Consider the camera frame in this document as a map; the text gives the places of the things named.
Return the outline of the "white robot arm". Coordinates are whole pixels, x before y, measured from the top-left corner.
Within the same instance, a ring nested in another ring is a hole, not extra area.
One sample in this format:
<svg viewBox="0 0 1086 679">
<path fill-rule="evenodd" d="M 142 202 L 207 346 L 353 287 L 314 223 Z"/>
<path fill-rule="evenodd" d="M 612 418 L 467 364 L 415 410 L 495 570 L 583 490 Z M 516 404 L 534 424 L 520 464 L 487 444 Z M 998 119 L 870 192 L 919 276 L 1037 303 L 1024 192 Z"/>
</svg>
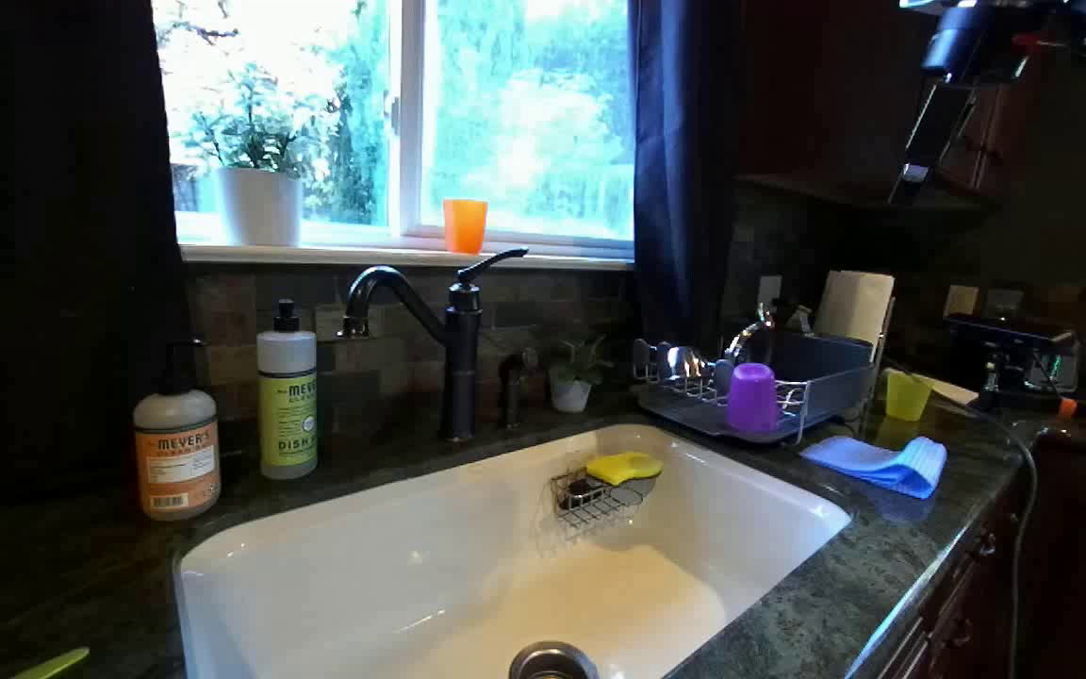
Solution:
<svg viewBox="0 0 1086 679">
<path fill-rule="evenodd" d="M 1019 83 L 1037 52 L 1072 52 L 1086 65 L 1086 0 L 897 0 L 897 9 L 927 22 L 919 57 L 927 92 L 904 131 L 891 204 L 939 181 L 980 88 Z"/>
</svg>

